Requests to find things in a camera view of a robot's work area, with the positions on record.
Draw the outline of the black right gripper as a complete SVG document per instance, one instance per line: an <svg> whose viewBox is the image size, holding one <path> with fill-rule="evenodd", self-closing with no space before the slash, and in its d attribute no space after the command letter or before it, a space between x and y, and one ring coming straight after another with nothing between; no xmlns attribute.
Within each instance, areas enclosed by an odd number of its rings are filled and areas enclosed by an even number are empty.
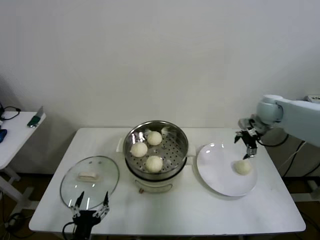
<svg viewBox="0 0 320 240"><path fill-rule="evenodd" d="M248 131L241 130L240 132L236 132L234 143L237 143L240 139L247 146L243 160L254 158L257 154L256 136L251 136Z"/></svg>

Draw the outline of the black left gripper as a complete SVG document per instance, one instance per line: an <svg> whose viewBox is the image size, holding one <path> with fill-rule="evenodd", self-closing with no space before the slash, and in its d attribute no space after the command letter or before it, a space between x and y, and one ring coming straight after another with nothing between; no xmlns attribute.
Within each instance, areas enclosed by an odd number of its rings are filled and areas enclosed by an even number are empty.
<svg viewBox="0 0 320 240"><path fill-rule="evenodd" d="M84 191L77 198L75 205L71 206L72 220L75 225L75 231L72 234L74 240L89 240L91 238L92 228L101 222L101 217L105 217L109 210L109 192L107 191L102 203L102 207L95 210L81 210L80 205L84 197Z"/></svg>

